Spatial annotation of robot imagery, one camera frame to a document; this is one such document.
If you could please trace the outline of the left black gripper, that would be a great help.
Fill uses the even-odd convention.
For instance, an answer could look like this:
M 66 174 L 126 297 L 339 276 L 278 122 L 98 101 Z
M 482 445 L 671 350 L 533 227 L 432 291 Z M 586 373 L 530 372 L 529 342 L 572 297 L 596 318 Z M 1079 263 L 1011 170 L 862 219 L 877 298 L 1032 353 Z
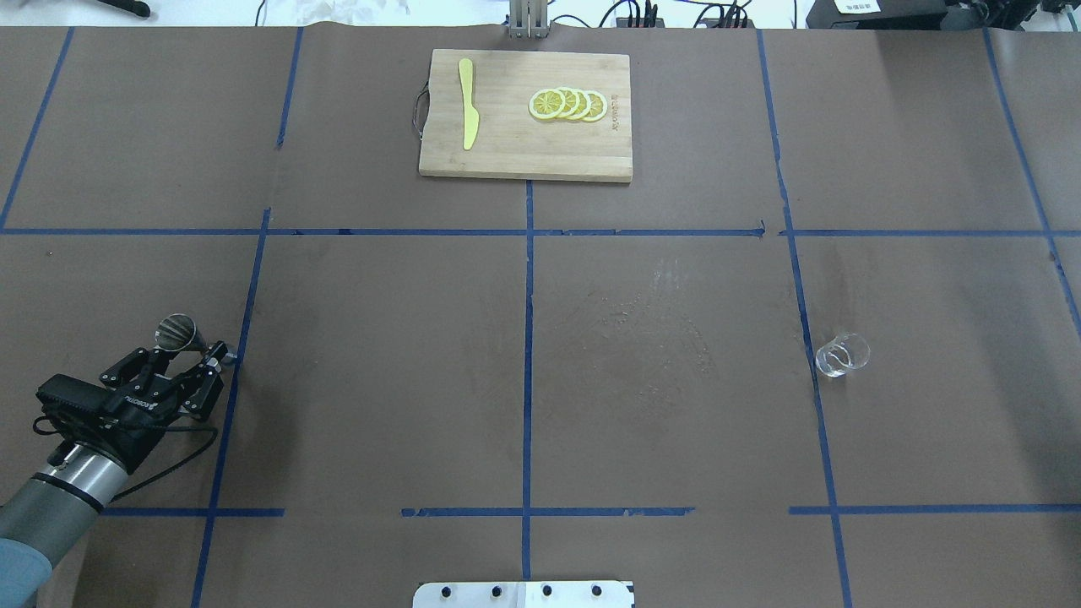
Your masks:
M 224 341 L 213 343 L 193 368 L 179 376 L 163 376 L 175 358 L 176 351 L 139 347 L 101 374 L 101 385 L 112 396 L 101 419 L 101 437 L 92 445 L 129 474 L 139 468 L 166 427 L 181 417 L 179 408 L 196 421 L 211 418 L 225 388 L 221 371 L 233 365 L 233 351 Z

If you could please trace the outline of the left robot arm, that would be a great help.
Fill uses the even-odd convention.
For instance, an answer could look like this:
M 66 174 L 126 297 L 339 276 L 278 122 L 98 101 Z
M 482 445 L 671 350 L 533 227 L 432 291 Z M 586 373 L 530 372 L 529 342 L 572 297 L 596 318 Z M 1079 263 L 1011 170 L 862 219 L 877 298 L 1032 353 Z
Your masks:
M 177 351 L 132 351 L 95 383 L 55 374 L 39 386 L 32 428 L 61 442 L 1 512 L 4 607 L 30 607 L 55 567 L 109 504 L 134 492 L 131 477 L 170 432 L 219 436 L 208 420 L 236 361 L 224 342 L 169 376 Z

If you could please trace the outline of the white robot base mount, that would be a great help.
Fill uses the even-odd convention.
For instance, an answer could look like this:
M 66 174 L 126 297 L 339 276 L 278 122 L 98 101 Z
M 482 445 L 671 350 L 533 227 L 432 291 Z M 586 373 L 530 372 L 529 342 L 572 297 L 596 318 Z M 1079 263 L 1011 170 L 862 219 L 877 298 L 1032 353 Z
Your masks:
M 632 582 L 618 580 L 432 582 L 413 607 L 633 607 Z

